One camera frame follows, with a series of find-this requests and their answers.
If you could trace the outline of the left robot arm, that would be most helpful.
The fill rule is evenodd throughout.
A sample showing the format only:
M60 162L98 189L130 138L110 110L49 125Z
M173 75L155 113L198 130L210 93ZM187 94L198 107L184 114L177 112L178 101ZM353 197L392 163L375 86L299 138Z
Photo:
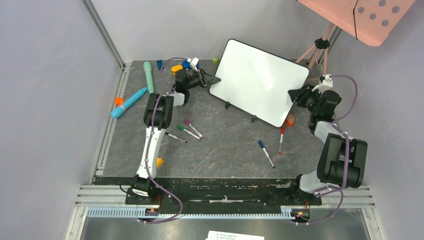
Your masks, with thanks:
M150 94L143 115L146 125L143 153L127 190L126 204L152 204L157 198L157 158L162 140L172 123L174 107L187 104L190 89L207 88L221 81L219 77L207 73L202 67L192 74L182 69L175 74L171 92Z

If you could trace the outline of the white whiteboard black frame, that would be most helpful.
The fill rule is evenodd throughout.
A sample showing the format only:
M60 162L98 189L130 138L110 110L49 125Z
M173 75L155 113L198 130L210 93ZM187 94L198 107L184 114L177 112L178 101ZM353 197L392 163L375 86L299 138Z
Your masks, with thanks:
M309 73L306 66L232 38L227 41L214 74L221 81L213 84L209 92L280 127L293 106L288 91L301 88Z

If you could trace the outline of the red whiteboard marker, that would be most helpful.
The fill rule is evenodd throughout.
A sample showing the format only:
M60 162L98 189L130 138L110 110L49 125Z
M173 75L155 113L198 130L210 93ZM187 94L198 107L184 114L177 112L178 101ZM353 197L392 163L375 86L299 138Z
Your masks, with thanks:
M281 155L283 152L283 144L284 144L284 133L285 133L285 127L282 126L280 128L280 139L279 139L279 149L278 154Z

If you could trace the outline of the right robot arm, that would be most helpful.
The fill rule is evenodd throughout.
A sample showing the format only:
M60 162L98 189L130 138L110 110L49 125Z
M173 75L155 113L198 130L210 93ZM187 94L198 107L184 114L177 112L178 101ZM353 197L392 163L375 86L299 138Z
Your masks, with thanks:
M290 100L310 112L308 128L324 145L317 169L296 178L289 199L302 204L309 194L318 197L363 183L368 144L342 131L335 122L335 108L342 98L333 90L320 93L310 84L288 91Z

